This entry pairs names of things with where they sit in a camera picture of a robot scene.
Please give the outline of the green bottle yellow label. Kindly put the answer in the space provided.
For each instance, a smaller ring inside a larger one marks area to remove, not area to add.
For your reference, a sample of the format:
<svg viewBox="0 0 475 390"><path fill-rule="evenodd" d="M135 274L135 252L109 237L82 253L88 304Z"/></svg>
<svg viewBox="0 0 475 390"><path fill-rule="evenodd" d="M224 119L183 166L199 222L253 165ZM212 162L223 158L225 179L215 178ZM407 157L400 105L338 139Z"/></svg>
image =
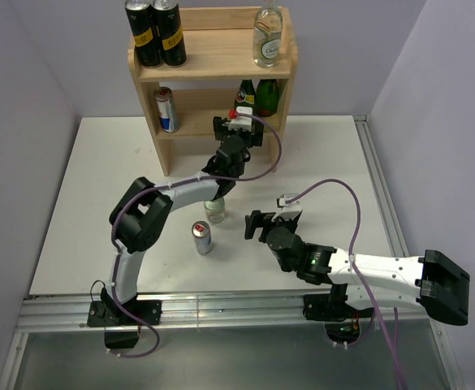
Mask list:
<svg viewBox="0 0 475 390"><path fill-rule="evenodd" d="M234 100L234 109L239 106L246 106L252 109L252 114L256 114L256 92L251 79L242 80Z"/></svg>

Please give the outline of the green glass bottle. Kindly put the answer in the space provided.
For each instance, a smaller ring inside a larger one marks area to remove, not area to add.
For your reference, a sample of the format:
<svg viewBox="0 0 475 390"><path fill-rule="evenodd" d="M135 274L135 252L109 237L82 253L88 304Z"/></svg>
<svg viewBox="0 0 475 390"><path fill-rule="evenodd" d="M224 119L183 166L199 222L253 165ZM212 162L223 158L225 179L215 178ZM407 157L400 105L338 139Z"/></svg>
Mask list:
<svg viewBox="0 0 475 390"><path fill-rule="evenodd" d="M256 111L261 117L270 117L277 113L279 104L279 86L276 79L260 80L256 89Z"/></svg>

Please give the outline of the silver can red tab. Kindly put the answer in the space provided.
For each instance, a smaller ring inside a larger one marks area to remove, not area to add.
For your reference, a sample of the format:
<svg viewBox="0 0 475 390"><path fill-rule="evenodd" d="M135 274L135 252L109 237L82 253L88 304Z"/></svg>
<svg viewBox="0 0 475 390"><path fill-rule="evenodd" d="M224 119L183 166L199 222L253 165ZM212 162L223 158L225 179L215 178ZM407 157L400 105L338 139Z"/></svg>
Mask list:
<svg viewBox="0 0 475 390"><path fill-rule="evenodd" d="M209 253L213 248L209 224L205 221L197 221L192 225L191 232L196 251L201 255Z"/></svg>

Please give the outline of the blue silver energy can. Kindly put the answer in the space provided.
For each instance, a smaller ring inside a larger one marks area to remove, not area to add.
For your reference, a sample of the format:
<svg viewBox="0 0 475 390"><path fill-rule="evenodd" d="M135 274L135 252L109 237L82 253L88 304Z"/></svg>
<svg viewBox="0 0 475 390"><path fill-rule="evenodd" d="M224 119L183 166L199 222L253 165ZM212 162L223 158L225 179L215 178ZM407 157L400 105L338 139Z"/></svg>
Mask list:
<svg viewBox="0 0 475 390"><path fill-rule="evenodd" d="M179 130L179 116L171 89L159 87L154 90L153 97L158 109L162 130L167 133L177 132Z"/></svg>

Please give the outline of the clear soda bottle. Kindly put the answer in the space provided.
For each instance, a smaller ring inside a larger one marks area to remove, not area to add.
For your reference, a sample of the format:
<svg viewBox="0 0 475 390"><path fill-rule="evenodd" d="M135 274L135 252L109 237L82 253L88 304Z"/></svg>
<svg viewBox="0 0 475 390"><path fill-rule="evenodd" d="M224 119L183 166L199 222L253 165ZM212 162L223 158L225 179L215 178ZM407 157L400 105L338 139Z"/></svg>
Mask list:
<svg viewBox="0 0 475 390"><path fill-rule="evenodd" d="M275 0L264 1L253 26L253 59L259 67L272 67L278 59L283 16Z"/></svg>

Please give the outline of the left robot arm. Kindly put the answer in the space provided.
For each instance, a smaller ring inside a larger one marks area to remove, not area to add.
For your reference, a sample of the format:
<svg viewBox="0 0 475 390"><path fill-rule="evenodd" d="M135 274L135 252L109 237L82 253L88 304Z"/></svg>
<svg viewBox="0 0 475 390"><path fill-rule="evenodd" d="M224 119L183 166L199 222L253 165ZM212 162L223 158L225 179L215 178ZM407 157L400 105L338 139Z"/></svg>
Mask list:
<svg viewBox="0 0 475 390"><path fill-rule="evenodd" d="M167 184L136 179L111 212L114 265L101 291L106 315L117 324L132 321L136 313L137 280L145 252L159 239L169 214L198 202L224 198L238 182L258 180L261 173L244 178L252 147L263 142L270 125L247 112L233 110L228 117L214 117L214 135L220 142L205 167L193 176Z"/></svg>

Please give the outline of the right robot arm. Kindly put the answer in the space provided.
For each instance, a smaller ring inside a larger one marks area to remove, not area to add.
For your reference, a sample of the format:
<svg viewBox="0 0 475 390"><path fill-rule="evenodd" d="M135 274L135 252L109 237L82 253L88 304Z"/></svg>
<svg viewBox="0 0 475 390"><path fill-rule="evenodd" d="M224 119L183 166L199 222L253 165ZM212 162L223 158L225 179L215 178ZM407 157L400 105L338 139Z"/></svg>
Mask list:
<svg viewBox="0 0 475 390"><path fill-rule="evenodd" d="M260 229L259 241L268 246L282 271L308 284L330 285L330 293L308 306L319 320L365 318L375 306L421 306L440 323L467 325L470 276L447 255L428 249L422 256L407 258L351 257L344 249L304 242L296 235L300 216L255 210L245 218L244 237L250 240Z"/></svg>

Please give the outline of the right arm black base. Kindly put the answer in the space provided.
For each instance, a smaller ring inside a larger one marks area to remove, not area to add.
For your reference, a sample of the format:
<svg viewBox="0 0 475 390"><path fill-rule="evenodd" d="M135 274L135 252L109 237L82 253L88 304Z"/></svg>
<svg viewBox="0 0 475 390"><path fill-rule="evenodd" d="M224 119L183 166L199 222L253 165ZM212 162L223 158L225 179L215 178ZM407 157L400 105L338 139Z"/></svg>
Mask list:
<svg viewBox="0 0 475 390"><path fill-rule="evenodd" d="M358 310L344 300L332 300L330 294L308 294L303 296L302 314L306 320L318 322L343 322L348 319L371 319L372 307Z"/></svg>

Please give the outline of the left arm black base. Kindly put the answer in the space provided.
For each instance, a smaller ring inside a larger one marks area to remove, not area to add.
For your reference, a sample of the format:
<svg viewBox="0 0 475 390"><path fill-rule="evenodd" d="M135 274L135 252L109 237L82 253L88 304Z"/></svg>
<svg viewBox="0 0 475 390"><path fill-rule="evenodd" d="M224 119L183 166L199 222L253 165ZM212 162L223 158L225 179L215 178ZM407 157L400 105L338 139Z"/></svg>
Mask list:
<svg viewBox="0 0 475 390"><path fill-rule="evenodd" d="M158 325L162 313L162 302L159 300L134 301L128 308L138 319L144 320L151 326ZM108 349L119 352L133 349L140 339L140 330L144 327L135 319L128 317L115 307L110 310L103 301L94 301L90 304L86 322L87 327L111 328L137 326L135 331L107 331L104 332L104 344Z"/></svg>

